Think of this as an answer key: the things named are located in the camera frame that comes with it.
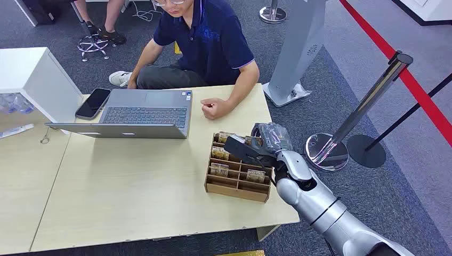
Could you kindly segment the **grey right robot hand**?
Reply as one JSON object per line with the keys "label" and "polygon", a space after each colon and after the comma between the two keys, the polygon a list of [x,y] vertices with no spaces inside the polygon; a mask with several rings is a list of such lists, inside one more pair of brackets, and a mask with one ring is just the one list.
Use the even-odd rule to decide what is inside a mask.
{"label": "grey right robot hand", "polygon": [[287,130],[277,123],[255,123],[251,136],[261,138],[261,148],[267,153],[293,150]]}

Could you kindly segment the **person's left hand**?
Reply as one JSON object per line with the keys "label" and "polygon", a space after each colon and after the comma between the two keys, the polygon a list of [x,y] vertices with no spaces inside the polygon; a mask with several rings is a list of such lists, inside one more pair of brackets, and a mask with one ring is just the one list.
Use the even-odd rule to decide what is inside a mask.
{"label": "person's left hand", "polygon": [[204,99],[200,103],[204,116],[211,120],[221,118],[233,110],[231,103],[219,98]]}

